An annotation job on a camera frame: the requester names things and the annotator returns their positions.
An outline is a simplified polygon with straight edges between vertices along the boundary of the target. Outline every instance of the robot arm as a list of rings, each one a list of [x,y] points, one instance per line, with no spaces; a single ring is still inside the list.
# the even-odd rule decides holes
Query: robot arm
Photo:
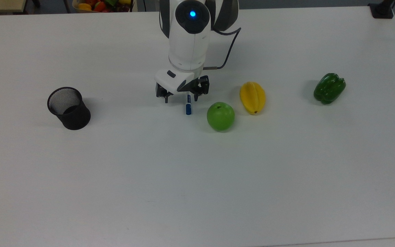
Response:
[[[169,38],[170,68],[155,74],[156,96],[166,99],[190,91],[194,99],[208,93],[208,77],[201,77],[210,31],[228,29],[237,19],[238,0],[160,0],[160,27]]]

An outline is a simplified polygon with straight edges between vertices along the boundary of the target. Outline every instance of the red pepper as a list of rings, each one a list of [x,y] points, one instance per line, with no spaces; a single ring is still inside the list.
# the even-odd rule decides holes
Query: red pepper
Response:
[[[97,7],[94,8],[95,12],[102,12],[106,8],[105,2],[100,2]]]

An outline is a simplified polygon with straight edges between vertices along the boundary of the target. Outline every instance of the table leg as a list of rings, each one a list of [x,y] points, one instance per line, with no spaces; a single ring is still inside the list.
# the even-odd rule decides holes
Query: table leg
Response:
[[[63,0],[63,3],[65,4],[66,12],[70,14],[71,10],[69,9],[68,0]]]
[[[40,2],[39,2],[39,0],[32,0],[32,1],[33,1],[34,6],[36,6],[36,8],[39,8],[39,7],[40,7]]]

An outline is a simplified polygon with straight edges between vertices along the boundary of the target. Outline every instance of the green bell pepper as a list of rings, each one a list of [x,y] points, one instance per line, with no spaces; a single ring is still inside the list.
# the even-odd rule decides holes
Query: green bell pepper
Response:
[[[335,73],[328,73],[320,80],[313,91],[315,99],[327,105],[337,99],[339,94],[345,89],[345,80],[339,78]]]

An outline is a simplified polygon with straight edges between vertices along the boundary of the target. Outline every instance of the blue marker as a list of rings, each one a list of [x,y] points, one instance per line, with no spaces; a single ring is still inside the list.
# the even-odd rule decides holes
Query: blue marker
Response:
[[[187,104],[185,105],[185,113],[191,115],[191,94],[187,92]]]

